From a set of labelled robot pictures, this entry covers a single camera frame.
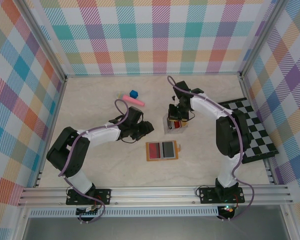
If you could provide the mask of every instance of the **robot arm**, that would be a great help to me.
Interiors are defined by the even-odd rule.
[[[118,126],[113,126],[119,123],[119,120],[122,118],[123,115],[118,116],[105,124],[105,126],[112,127],[101,127],[92,131],[75,130],[72,127],[66,127],[48,151],[47,160],[55,168],[62,171],[70,154],[70,149],[74,148],[64,176],[81,193],[93,197],[95,185],[81,169],[88,148],[107,142],[115,142],[129,136],[133,140],[138,141],[154,130],[150,122],[143,121],[143,112],[133,106],[129,107],[126,120]],[[83,134],[73,146],[75,139],[83,132],[87,133]]]
[[[225,156],[225,160],[222,162],[221,170],[215,181],[214,191],[221,202],[226,202],[229,198],[233,198],[233,192],[238,188],[239,184],[234,179],[232,171],[240,161],[239,137],[228,115],[231,115],[239,126],[243,151],[251,143],[245,115],[240,110],[232,111],[222,107],[199,88],[189,89],[184,81],[176,83],[175,86],[195,95],[173,88],[179,101],[177,105],[169,105],[168,117],[170,120],[188,121],[189,112],[197,111],[212,117],[216,121],[216,145],[218,150]]]

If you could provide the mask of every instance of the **gray floor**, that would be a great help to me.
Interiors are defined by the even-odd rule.
[[[253,206],[242,217],[32,218],[23,240],[288,240],[279,206]]]

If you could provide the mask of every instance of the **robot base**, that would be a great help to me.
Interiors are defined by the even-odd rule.
[[[218,185],[216,187],[200,187],[199,197],[201,204],[242,204],[245,202],[244,192],[237,184],[223,189]]]
[[[93,192],[90,190],[86,195],[101,200],[104,205],[110,204],[111,189],[94,189]],[[69,189],[67,192],[67,198],[65,201],[66,205],[94,205],[95,201],[78,194],[75,190]]]

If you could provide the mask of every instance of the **red object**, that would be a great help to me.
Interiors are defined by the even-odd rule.
[[[174,128],[175,128],[175,129],[180,128],[180,122],[179,122],[179,121],[175,121],[175,122],[174,122]]]
[[[159,159],[160,158],[159,142],[149,143],[149,158],[150,159]]]

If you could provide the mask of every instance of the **white arm segment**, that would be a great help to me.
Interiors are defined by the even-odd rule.
[[[207,99],[210,99],[205,93],[199,93],[199,95]],[[209,115],[210,117],[213,117],[213,119],[215,120],[217,120],[220,117],[228,116],[227,114],[225,114],[220,109],[216,108],[208,101],[197,96],[191,98],[190,104],[193,110],[203,115]],[[230,114],[233,112],[232,110],[224,108],[221,105],[220,107],[222,107],[225,112],[228,112]],[[237,183],[237,181],[232,177],[232,170],[240,160],[240,153],[236,154],[233,158],[230,158],[228,156],[224,156],[224,157],[226,158],[226,160],[224,160],[221,164],[221,170],[218,175],[218,181],[224,188],[229,188]]]
[[[209,98],[205,93],[199,93],[198,95],[203,96],[206,99],[211,100],[211,98]],[[216,108],[214,105],[212,105],[211,103],[209,103],[208,101],[194,96],[191,98],[190,100],[190,104],[191,104],[191,108],[203,115],[209,115],[210,117],[214,118],[215,120],[217,120],[220,117],[227,117],[228,115],[225,114],[223,111],[221,111],[220,109]],[[228,112],[230,114],[232,114],[232,110],[230,109],[226,109],[223,106],[219,105],[225,112]]]
[[[81,134],[86,130],[78,130],[77,133]],[[89,147],[95,147],[107,142],[115,142],[120,136],[120,129],[115,127],[100,128],[83,135],[83,138],[87,138],[90,141]],[[69,182],[78,189],[81,193],[85,194],[92,187],[92,182],[87,178],[82,169],[80,169],[75,175],[67,178]]]

